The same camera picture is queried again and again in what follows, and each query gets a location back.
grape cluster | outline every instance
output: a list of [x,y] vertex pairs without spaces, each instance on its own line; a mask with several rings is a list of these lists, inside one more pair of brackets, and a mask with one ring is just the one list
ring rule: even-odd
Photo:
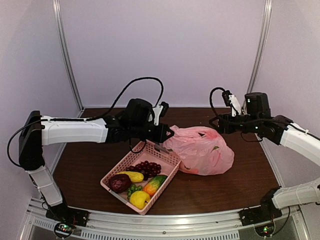
[[126,171],[141,173],[143,174],[143,180],[147,181],[161,173],[161,165],[156,162],[142,161],[135,166],[127,167]]

wooden table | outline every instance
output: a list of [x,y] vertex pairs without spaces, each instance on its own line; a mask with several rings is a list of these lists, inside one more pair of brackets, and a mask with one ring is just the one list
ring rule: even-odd
[[[225,113],[226,109],[217,109]],[[83,117],[106,109],[86,109]],[[180,128],[207,126],[214,116],[209,108],[170,108],[162,123]],[[253,134],[245,136],[255,140]],[[227,211],[260,204],[278,186],[259,143],[245,142],[239,133],[224,135],[234,151],[234,163],[221,175],[198,176],[178,172],[149,210],[149,215],[180,215]],[[108,193],[100,180],[129,152],[127,142],[114,144],[68,143],[55,169],[54,179],[70,206],[121,214],[137,214]]]

pink plastic basket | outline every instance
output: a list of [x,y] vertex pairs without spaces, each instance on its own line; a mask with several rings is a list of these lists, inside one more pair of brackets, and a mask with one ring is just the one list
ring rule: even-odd
[[[134,147],[133,151],[140,151],[143,148],[144,144],[145,143],[142,141],[139,142]],[[151,198],[149,203],[143,209],[140,210],[128,201],[126,192],[122,192],[120,194],[115,193],[109,188],[108,182],[112,176],[119,172],[125,171],[127,167],[135,166],[138,163],[144,162],[146,160],[149,162],[160,164],[162,167],[161,175],[167,175],[168,177],[165,180],[165,182],[161,185],[161,187],[158,189],[158,191],[156,191],[155,195]],[[147,141],[146,146],[142,152],[129,152],[107,175],[104,176],[104,178],[101,179],[100,184],[102,185],[102,187],[108,190],[113,196],[115,196],[121,202],[126,204],[128,207],[132,208],[141,215],[145,215],[176,175],[177,171],[179,170],[180,162],[180,158],[175,153],[169,152],[165,148],[151,141]],[[139,182],[136,183],[136,185],[142,185],[144,187],[148,183],[148,181]]]

light purple wall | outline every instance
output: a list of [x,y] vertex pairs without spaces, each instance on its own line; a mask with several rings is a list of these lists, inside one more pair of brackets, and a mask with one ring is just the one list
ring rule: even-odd
[[[10,136],[30,111],[75,117],[77,106],[63,63],[51,0],[2,0],[0,4],[0,239],[14,240],[35,188],[6,155]],[[44,149],[53,165],[60,145]],[[11,145],[18,157],[17,140]]]
[[[264,0],[62,0],[67,44],[86,107],[110,106],[130,80],[154,76],[171,106],[209,107],[210,89],[243,96],[253,68]],[[120,99],[155,102],[156,82]],[[214,103],[223,106],[221,95]]]
[[[273,1],[270,31],[255,91],[266,92],[272,115],[284,115],[320,136],[320,2]],[[320,167],[267,143],[286,187],[320,177]],[[320,236],[320,207],[302,206],[312,239]]]

metal frame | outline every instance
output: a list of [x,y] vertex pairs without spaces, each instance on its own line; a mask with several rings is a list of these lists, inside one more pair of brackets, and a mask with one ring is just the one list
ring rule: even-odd
[[59,34],[59,40],[60,40],[60,45],[62,49],[62,56],[63,56],[63,61],[65,64],[65,69],[70,81],[72,93],[77,105],[77,108],[82,111],[84,109],[84,106],[81,102],[81,98],[79,95],[79,90],[76,84],[74,72],[72,70],[71,62],[70,62],[70,57],[69,57],[69,52],[67,48],[67,41],[66,41],[66,36],[65,36],[65,31],[64,31],[64,25],[62,21],[62,15],[61,15],[61,10],[60,10],[60,0],[53,0],[53,10],[54,10],[54,16],[56,20],[56,25],[58,28],[58,34]]
[[[42,200],[31,199],[19,239],[28,240],[33,226],[53,230],[57,222],[46,218],[46,210],[42,208],[42,203]],[[239,211],[240,209],[205,214],[141,216],[89,210],[87,227],[77,226],[73,236],[87,240],[238,240],[240,230],[253,227],[242,226]],[[284,209],[282,213],[283,216],[278,219],[285,219],[288,209]],[[299,239],[309,240],[306,224],[298,206],[291,207],[291,216]]]
[[260,31],[260,38],[259,38],[259,43],[258,43],[258,48],[257,52],[255,55],[255,60],[253,64],[253,69],[250,77],[250,82],[247,88],[246,93],[251,93],[254,89],[259,68],[261,65],[262,61],[262,56],[263,52],[266,46],[267,42],[267,37],[269,33],[269,27],[270,27],[270,21],[271,21],[271,13],[272,13],[272,0],[265,0],[265,5],[264,5],[264,13],[263,13],[263,18],[262,18],[262,26],[261,26],[261,31]]

